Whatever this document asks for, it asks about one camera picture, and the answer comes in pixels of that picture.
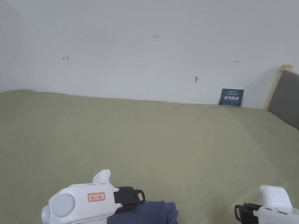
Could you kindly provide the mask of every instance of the red arrow mark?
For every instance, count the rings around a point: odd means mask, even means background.
[[[68,56],[67,56],[66,58],[68,59]],[[65,60],[66,58],[65,58],[65,57],[62,57],[62,60]],[[70,61],[70,60],[68,59],[68,61]]]

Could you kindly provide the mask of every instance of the label sticker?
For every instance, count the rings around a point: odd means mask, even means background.
[[[93,194],[88,194],[88,201],[93,202],[93,201],[103,201],[105,200],[105,193],[93,193]]]
[[[138,197],[139,197],[139,200],[141,200],[141,201],[143,200],[143,197],[142,197],[141,193],[138,194]]]

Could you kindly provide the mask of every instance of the bed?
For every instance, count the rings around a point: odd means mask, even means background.
[[[298,80],[283,72],[269,111],[1,93],[1,221],[41,223],[52,195],[106,168],[114,186],[174,201],[179,223],[237,223],[234,205],[261,204],[262,184],[298,207]]]

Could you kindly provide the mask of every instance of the black strap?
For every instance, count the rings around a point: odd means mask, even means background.
[[[145,196],[142,190],[136,190],[132,187],[117,188],[119,188],[119,191],[114,192],[114,201],[115,204],[121,203],[123,207],[118,208],[115,214],[133,210],[145,202]]]
[[[253,215],[253,211],[259,210],[261,205],[244,203],[244,205],[235,205],[235,217],[242,224],[258,224],[258,217]]]

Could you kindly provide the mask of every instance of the blue fabric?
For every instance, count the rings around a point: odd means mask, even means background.
[[[110,216],[107,224],[178,224],[178,213],[174,202],[146,201],[132,211]]]

